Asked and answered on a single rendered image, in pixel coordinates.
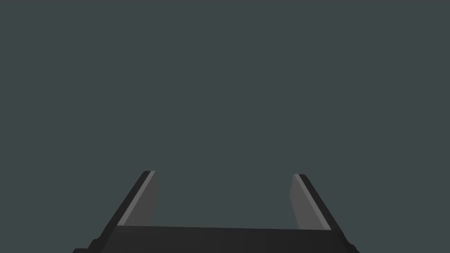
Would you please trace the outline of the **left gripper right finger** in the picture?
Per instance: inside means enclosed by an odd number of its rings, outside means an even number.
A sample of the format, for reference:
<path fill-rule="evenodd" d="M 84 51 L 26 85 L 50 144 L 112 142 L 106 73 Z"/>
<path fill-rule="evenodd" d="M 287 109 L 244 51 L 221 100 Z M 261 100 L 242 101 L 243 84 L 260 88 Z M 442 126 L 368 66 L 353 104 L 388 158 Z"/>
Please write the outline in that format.
<path fill-rule="evenodd" d="M 293 175 L 289 197 L 299 229 L 340 230 L 336 220 L 304 174 Z"/>

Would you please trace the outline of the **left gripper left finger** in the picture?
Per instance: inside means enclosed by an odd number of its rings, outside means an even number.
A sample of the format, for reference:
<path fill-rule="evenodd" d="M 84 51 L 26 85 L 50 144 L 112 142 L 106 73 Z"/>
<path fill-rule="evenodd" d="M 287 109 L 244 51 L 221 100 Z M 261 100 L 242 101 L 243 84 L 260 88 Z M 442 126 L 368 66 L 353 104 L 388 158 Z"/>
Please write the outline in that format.
<path fill-rule="evenodd" d="M 144 171 L 120 203 L 108 227 L 150 226 L 157 197 L 157 174 L 155 171 Z"/>

